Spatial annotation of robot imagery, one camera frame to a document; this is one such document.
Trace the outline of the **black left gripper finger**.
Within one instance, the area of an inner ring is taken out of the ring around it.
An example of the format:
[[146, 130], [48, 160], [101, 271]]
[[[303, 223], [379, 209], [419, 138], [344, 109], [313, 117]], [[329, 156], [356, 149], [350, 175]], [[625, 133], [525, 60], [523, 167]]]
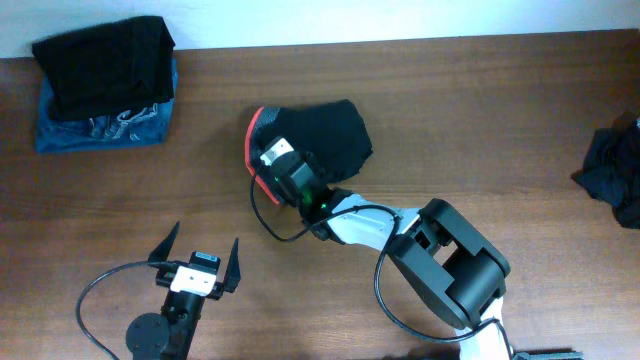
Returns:
[[176, 222], [169, 234], [155, 247], [148, 256], [149, 262], [165, 262], [171, 252], [179, 233], [180, 222]]
[[241, 281], [239, 264], [239, 239], [236, 238], [228, 259], [227, 269], [223, 280], [223, 291], [234, 293]]

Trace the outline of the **black leggings red waistband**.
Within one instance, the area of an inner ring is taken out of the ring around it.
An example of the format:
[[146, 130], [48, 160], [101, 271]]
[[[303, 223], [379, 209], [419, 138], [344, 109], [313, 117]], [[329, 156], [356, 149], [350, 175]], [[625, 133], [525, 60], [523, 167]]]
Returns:
[[259, 108], [245, 135], [245, 165], [277, 205], [284, 204], [285, 200], [274, 177], [260, 167], [260, 156], [278, 137], [286, 139], [296, 151], [311, 153], [329, 183], [357, 175], [373, 153], [364, 119], [347, 99], [301, 109]]

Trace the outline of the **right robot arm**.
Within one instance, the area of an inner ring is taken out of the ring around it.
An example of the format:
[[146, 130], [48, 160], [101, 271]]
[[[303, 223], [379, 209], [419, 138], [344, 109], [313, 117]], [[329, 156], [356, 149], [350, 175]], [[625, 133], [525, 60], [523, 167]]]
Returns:
[[[378, 251], [375, 298], [399, 328], [433, 344], [456, 344], [462, 359], [580, 359], [569, 350], [518, 351], [502, 320], [510, 265], [448, 202], [434, 198], [422, 208], [393, 208], [331, 188], [307, 154], [268, 150], [260, 165], [276, 191], [296, 208], [305, 229], [321, 240]], [[381, 293], [381, 272], [390, 260], [424, 305], [452, 327], [449, 337], [421, 332], [394, 315]]]

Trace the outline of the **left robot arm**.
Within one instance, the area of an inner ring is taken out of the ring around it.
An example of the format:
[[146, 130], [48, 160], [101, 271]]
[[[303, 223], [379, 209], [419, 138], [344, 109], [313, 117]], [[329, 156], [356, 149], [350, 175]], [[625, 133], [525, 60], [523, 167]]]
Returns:
[[158, 313], [142, 314], [129, 325], [125, 340], [134, 360], [187, 359], [204, 303], [235, 292], [241, 280], [238, 241], [233, 243], [222, 279], [217, 256], [195, 251], [187, 262], [170, 261], [179, 227], [175, 224], [149, 254], [157, 270], [155, 284], [168, 292]]

